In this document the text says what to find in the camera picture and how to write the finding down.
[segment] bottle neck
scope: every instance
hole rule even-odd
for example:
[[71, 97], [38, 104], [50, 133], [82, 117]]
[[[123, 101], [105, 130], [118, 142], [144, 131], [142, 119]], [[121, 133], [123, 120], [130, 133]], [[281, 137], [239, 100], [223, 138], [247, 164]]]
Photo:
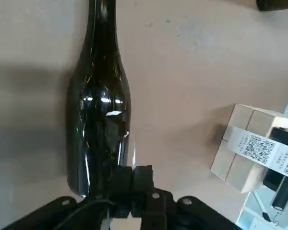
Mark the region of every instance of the bottle neck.
[[91, 48], [102, 52], [116, 50], [116, 1], [89, 0], [87, 38]]

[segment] beige table surface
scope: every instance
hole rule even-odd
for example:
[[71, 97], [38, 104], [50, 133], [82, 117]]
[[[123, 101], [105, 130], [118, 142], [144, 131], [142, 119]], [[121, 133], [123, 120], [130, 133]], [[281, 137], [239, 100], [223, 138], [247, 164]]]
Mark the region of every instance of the beige table surface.
[[[71, 194], [62, 103], [86, 17], [87, 0], [0, 0], [0, 227]], [[156, 185], [176, 198], [196, 196], [236, 221], [245, 195], [209, 168], [233, 103], [285, 109], [288, 11], [118, 0], [117, 18], [137, 163], [153, 164]]]

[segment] dark green glass bottle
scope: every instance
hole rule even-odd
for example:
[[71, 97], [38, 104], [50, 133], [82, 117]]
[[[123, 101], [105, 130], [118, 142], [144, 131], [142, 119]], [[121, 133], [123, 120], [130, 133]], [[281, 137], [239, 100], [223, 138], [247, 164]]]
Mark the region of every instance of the dark green glass bottle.
[[116, 37], [115, 0], [89, 0], [84, 46], [66, 108], [69, 187], [81, 196], [99, 193], [113, 170], [127, 163], [131, 117]]
[[256, 0], [260, 11], [277, 11], [288, 9], [288, 0]]

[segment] wooden cube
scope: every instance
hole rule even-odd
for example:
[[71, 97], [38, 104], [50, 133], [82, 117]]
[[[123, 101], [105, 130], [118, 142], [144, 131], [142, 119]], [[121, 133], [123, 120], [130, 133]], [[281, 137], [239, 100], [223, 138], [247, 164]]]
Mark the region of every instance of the wooden cube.
[[246, 193], [262, 185], [267, 168], [226, 148], [231, 127], [269, 137], [274, 127], [288, 128], [288, 117], [261, 108], [235, 105], [211, 171], [239, 192]]

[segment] label with qr code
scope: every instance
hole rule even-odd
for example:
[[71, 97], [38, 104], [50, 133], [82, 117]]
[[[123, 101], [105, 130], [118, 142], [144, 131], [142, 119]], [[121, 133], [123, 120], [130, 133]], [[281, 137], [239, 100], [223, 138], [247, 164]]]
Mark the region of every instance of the label with qr code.
[[227, 148], [238, 155], [288, 176], [288, 146], [232, 127]]

